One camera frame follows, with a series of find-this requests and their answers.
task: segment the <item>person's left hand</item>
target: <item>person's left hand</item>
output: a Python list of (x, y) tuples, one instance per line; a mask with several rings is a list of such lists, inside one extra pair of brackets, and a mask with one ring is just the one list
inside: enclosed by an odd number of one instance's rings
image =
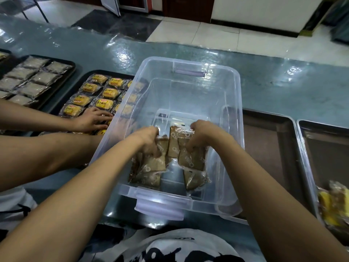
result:
[(90, 132), (95, 130), (105, 130), (108, 128), (107, 124), (97, 125), (97, 123), (111, 121), (112, 119), (113, 115), (107, 111), (100, 110), (96, 107), (88, 108), (81, 116), (70, 119), (71, 126), (69, 131)]

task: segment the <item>wall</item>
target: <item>wall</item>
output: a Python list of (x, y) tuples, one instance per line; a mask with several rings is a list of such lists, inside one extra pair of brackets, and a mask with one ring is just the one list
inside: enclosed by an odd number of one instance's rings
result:
[(162, 0), (151, 0), (153, 10), (162, 11)]
[(215, 0), (212, 19), (299, 32), (322, 0)]

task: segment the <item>plastic box handle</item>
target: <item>plastic box handle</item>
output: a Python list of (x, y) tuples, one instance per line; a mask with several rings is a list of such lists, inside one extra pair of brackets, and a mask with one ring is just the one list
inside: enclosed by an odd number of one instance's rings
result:
[(137, 199), (137, 204), (134, 209), (145, 215), (157, 217), (160, 219), (171, 221), (184, 220), (184, 213), (181, 209), (171, 208), (168, 205), (148, 201), (146, 199)]
[(188, 71), (188, 70), (181, 70), (181, 69), (175, 69), (174, 72), (179, 74), (197, 76), (197, 77), (205, 77), (206, 75), (206, 72)]

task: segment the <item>hand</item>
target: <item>hand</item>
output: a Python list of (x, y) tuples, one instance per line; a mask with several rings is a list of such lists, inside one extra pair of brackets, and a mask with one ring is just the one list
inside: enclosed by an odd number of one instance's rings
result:
[(159, 157), (161, 155), (160, 150), (156, 146), (156, 137), (159, 135), (159, 129), (154, 126), (141, 128), (128, 138), (135, 138), (141, 144), (141, 151), (144, 154), (151, 154), (154, 157)]
[(111, 121), (112, 119), (113, 115), (107, 111), (100, 110), (96, 107), (88, 108), (81, 116), (70, 119), (71, 126), (68, 131), (90, 132), (95, 130), (105, 130), (108, 128), (107, 124), (96, 124), (102, 121)]
[(222, 128), (215, 124), (201, 119), (192, 123), (190, 128), (194, 130), (194, 134), (186, 145), (187, 151), (190, 153), (194, 147), (212, 146), (214, 137), (218, 133), (224, 132)]

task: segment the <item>clear plastic storage box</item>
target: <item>clear plastic storage box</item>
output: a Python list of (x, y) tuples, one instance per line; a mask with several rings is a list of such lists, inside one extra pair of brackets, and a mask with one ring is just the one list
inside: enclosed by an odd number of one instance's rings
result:
[[(210, 63), (147, 58), (139, 67), (91, 162), (141, 127), (153, 125), (159, 128), (161, 136), (169, 136), (172, 123), (180, 122), (189, 128), (198, 119), (220, 126), (244, 147), (239, 73)], [(212, 148), (208, 150), (206, 161), (211, 182), (190, 197), (179, 167), (170, 167), (161, 175), (159, 190), (128, 183), (130, 169), (131, 162), (123, 169), (117, 190), (121, 195), (136, 198), (135, 209), (144, 214), (183, 220), (183, 210), (222, 217), (241, 211), (223, 163)]]

